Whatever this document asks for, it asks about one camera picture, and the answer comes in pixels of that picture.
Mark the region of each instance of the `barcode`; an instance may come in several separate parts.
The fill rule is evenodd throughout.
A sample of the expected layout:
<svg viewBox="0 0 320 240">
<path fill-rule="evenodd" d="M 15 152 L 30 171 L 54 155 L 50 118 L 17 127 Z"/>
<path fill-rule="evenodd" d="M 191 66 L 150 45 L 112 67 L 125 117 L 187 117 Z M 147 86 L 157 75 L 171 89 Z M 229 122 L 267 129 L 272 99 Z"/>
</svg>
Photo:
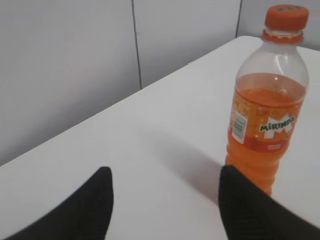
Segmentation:
<svg viewBox="0 0 320 240">
<path fill-rule="evenodd" d="M 243 144 L 246 136 L 248 119 L 242 116 L 239 112 L 235 112 L 234 123 L 232 128 L 232 136 L 239 143 Z"/>
</svg>

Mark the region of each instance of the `white wall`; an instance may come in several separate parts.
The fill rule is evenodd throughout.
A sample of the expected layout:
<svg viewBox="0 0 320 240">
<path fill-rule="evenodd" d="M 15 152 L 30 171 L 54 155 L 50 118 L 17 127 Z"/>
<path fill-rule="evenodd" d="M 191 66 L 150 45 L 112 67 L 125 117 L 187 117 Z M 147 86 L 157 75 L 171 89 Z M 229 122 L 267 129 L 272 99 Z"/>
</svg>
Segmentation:
<svg viewBox="0 0 320 240">
<path fill-rule="evenodd" d="M 260 36 L 265 28 L 268 8 L 278 4 L 295 4 L 309 9 L 309 21 L 304 30 L 302 46 L 320 50 L 320 1 L 319 0 L 243 0 L 238 36 Z"/>
<path fill-rule="evenodd" d="M 240 0 L 134 0 L 145 87 L 235 38 Z"/>
<path fill-rule="evenodd" d="M 1 0 L 0 33 L 0 165 L 140 89 L 130 0 Z"/>
</svg>

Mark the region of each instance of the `wall seam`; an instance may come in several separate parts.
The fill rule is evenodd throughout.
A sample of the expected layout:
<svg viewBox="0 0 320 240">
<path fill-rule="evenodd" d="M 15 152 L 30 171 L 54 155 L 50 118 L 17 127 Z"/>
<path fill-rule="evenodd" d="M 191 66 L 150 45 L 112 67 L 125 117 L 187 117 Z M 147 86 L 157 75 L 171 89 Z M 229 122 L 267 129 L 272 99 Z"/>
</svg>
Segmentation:
<svg viewBox="0 0 320 240">
<path fill-rule="evenodd" d="M 135 3 L 134 3 L 134 0 L 131 0 L 131 9 L 132 9 L 132 19 L 133 19 L 133 30 L 134 30 L 136 59 L 137 59 L 137 65 L 138 65 L 139 87 L 140 87 L 140 90 L 142 90 L 141 66 L 140 66 L 140 56 L 139 56 L 139 48 L 138 48 L 138 37 L 137 37 L 137 25 L 136 25 L 136 14 L 135 14 Z"/>
<path fill-rule="evenodd" d="M 235 29 L 235 38 L 238 37 L 242 3 L 243 3 L 243 0 L 240 0 L 239 13 L 238 13 L 238 22 L 236 23 L 236 29 Z"/>
</svg>

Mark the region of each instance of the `mirinda bottle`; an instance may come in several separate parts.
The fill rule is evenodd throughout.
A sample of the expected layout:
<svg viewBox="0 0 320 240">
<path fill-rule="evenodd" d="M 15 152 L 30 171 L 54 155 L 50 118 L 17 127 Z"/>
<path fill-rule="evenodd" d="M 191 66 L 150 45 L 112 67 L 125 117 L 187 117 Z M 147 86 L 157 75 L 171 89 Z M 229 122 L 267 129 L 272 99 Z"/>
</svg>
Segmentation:
<svg viewBox="0 0 320 240">
<path fill-rule="evenodd" d="M 236 76 L 225 163 L 268 195 L 308 88 L 307 68 L 297 52 L 308 16 L 302 6 L 271 7 L 262 46 Z"/>
</svg>

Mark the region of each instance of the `mirinda logo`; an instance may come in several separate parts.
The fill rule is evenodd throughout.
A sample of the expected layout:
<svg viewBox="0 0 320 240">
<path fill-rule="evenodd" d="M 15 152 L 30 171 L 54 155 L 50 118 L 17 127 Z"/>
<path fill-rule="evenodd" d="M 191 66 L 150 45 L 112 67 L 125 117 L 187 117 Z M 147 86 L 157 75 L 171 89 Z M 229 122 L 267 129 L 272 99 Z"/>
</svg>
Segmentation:
<svg viewBox="0 0 320 240">
<path fill-rule="evenodd" d="M 293 122 L 296 120 L 295 116 L 290 116 L 287 113 L 281 120 L 273 119 L 268 117 L 267 124 L 261 124 L 259 131 L 264 132 L 264 139 L 273 139 L 275 137 L 275 132 L 281 133 L 285 131 L 288 133 L 293 128 Z"/>
</svg>

